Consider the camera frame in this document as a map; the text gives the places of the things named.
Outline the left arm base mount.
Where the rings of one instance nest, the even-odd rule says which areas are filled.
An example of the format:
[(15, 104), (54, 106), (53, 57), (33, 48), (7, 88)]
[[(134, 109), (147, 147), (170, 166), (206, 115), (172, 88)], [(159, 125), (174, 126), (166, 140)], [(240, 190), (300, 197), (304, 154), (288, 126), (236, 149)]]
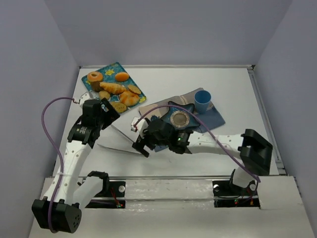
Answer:
[(126, 206), (125, 181), (111, 181), (108, 173), (92, 171), (87, 178), (103, 181), (102, 190), (88, 203), (86, 208), (124, 209)]

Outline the metal serving tongs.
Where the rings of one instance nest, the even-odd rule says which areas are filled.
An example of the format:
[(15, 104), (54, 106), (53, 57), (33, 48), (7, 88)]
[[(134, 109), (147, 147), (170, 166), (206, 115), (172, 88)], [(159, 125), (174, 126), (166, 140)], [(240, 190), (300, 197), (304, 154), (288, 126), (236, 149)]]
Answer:
[(104, 149), (110, 149), (123, 153), (133, 154), (143, 157), (143, 155), (132, 148), (133, 140), (118, 129), (116, 126), (111, 124), (104, 132), (101, 133), (96, 144)]

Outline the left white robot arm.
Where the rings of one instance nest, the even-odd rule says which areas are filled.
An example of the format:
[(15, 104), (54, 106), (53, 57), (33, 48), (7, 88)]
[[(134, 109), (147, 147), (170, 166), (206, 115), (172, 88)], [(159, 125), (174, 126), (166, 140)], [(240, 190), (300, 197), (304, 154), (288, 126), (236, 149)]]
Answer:
[(81, 98), (82, 115), (72, 126), (65, 153), (58, 153), (60, 167), (43, 198), (34, 200), (32, 212), (42, 229), (52, 233), (74, 233), (79, 227), (84, 209), (100, 192), (108, 192), (109, 175), (91, 171), (82, 185), (79, 174), (92, 151), (100, 132), (120, 115), (107, 99)]

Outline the brown-crust bread slice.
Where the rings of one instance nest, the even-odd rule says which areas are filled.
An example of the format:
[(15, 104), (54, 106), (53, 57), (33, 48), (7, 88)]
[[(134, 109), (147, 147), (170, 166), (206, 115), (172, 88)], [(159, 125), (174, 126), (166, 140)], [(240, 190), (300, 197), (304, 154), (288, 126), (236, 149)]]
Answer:
[(127, 86), (128, 90), (134, 94), (137, 94), (137, 95), (140, 95), (142, 92), (141, 90), (137, 87), (137, 86), (134, 86), (134, 85), (128, 85)]

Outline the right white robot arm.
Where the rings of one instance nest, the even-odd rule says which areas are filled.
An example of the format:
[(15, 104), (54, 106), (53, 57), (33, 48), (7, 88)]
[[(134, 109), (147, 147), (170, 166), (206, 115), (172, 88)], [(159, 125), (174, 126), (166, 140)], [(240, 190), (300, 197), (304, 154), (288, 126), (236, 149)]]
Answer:
[(161, 119), (134, 118), (131, 130), (138, 138), (132, 147), (145, 157), (162, 146), (176, 154), (218, 154), (229, 156), (238, 166), (232, 172), (230, 182), (234, 187), (246, 189), (250, 184), (258, 185), (261, 176), (268, 176), (273, 147), (253, 129), (242, 134), (213, 135), (207, 131), (199, 133), (191, 129), (174, 128)]

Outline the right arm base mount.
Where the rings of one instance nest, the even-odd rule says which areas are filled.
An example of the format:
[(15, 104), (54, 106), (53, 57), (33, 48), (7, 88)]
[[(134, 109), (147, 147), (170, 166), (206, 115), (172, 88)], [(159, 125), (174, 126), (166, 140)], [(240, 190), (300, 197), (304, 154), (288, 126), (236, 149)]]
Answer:
[(227, 180), (214, 180), (213, 196), (215, 208), (260, 207), (258, 181), (238, 168)]

